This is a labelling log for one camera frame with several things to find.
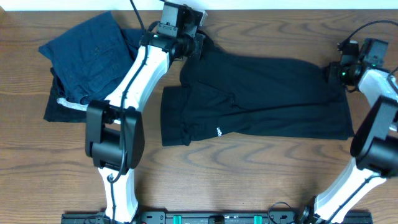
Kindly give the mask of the black polo shirt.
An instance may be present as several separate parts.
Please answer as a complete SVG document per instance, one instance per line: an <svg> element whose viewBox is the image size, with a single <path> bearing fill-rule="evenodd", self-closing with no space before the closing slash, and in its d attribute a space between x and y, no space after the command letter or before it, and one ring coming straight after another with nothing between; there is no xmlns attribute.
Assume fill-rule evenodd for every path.
<svg viewBox="0 0 398 224"><path fill-rule="evenodd" d="M180 84L167 86L160 108L164 146L228 133L346 140L353 125L345 89L319 66L293 58L245 57L205 37Z"/></svg>

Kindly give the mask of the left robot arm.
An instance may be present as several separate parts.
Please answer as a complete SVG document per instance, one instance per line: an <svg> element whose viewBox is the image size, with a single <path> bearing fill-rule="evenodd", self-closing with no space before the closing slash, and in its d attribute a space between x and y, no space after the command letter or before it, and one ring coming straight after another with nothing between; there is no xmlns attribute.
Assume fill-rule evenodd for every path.
<svg viewBox="0 0 398 224"><path fill-rule="evenodd" d="M104 100L86 110L86 155L102 176L107 207L86 223L132 223L138 209L134 169L145 146L142 112L157 82L176 59L199 58L207 13L165 1L162 17L144 29L137 58Z"/></svg>

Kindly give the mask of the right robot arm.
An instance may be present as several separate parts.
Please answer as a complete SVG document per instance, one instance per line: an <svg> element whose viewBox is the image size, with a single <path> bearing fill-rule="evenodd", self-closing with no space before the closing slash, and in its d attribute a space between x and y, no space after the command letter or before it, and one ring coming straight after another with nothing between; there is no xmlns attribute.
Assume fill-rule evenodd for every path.
<svg viewBox="0 0 398 224"><path fill-rule="evenodd" d="M342 223L372 189L397 177L397 81L383 67L388 43L367 38L362 45L347 38L338 44L338 78L367 99L371 110L354 135L351 159L324 192L312 198L296 223Z"/></svg>

